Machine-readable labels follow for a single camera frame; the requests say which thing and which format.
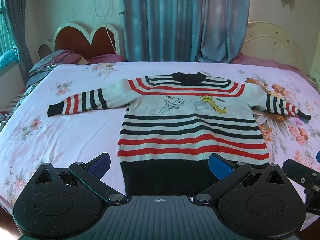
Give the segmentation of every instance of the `metal screw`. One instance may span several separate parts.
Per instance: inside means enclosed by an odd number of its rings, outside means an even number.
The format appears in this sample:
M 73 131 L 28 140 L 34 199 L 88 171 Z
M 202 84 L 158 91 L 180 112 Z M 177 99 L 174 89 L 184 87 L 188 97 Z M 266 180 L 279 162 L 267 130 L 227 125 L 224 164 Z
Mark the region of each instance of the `metal screw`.
M 209 194 L 205 194 L 205 193 L 198 194 L 196 198 L 198 201 L 201 201 L 201 202 L 208 202 L 212 199 Z
M 111 194 L 108 197 L 108 199 L 113 201 L 113 202 L 119 202 L 119 201 L 124 199 L 124 196 L 122 194 L 115 193 L 115 194 Z

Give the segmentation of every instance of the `red headboard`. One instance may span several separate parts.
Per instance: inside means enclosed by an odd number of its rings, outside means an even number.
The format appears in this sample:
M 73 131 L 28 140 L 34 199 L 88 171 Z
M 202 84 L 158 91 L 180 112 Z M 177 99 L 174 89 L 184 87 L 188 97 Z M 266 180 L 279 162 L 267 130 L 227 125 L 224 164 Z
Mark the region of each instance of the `red headboard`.
M 54 34 L 52 43 L 44 41 L 39 46 L 39 59 L 60 49 L 70 49 L 85 59 L 104 54 L 120 55 L 118 32 L 111 25 L 107 25 L 107 27 L 108 29 L 105 25 L 97 26 L 89 34 L 79 24 L 62 25 Z

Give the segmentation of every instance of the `sweater cuff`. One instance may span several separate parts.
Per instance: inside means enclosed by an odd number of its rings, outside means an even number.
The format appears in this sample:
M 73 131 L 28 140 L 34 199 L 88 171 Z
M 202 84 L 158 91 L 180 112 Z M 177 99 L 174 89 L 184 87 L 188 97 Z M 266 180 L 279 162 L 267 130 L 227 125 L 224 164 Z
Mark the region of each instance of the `sweater cuff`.
M 303 112 L 301 112 L 300 110 L 298 110 L 298 116 L 303 118 L 303 119 L 307 119 L 310 120 L 311 119 L 311 115 L 310 114 L 304 114 Z
M 63 101 L 61 101 L 58 104 L 49 106 L 48 117 L 54 116 L 54 115 L 57 115 L 57 114 L 61 114 L 62 110 L 63 110 L 63 107 L 64 107 Z

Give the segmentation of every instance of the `pink pillow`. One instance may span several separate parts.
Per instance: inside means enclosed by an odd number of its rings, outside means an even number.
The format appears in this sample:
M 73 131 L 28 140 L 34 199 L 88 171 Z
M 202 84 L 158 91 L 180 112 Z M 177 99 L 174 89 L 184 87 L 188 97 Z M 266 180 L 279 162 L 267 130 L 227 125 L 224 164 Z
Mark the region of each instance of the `pink pillow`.
M 241 64 L 241 65 L 255 65 L 255 66 L 263 66 L 263 67 L 273 67 L 280 68 L 274 60 L 268 59 L 260 59 L 256 57 L 249 57 L 242 53 L 240 53 L 233 61 L 232 64 Z
M 301 73 L 301 71 L 294 67 L 294 66 L 290 66 L 290 65 L 287 65 L 287 64 L 280 64 L 280 63 L 277 63 L 279 68 L 281 69 L 285 69 L 285 70 L 290 70 L 290 71 L 293 71 L 297 74 L 299 74 L 302 78 L 304 78 L 313 88 L 315 88 L 315 85 L 311 82 L 311 80 L 304 74 Z
M 124 62 L 125 59 L 117 54 L 105 54 L 87 59 L 90 64 Z

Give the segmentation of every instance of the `sweater sleeve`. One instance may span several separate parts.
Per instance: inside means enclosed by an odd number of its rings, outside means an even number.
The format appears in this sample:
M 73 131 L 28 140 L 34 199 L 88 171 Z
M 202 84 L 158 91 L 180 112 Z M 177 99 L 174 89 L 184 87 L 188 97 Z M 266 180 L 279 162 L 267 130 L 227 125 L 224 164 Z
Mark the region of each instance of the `sweater sleeve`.
M 271 93 L 266 93 L 259 85 L 245 84 L 244 92 L 241 95 L 250 107 L 257 107 L 261 111 L 269 113 L 301 117 L 310 120 L 310 114 L 304 114 L 296 106 L 289 102 L 275 97 Z
M 120 80 L 105 88 L 82 92 L 49 106 L 48 117 L 57 114 L 77 114 L 92 109 L 108 109 L 130 104 L 143 94 L 141 79 Z

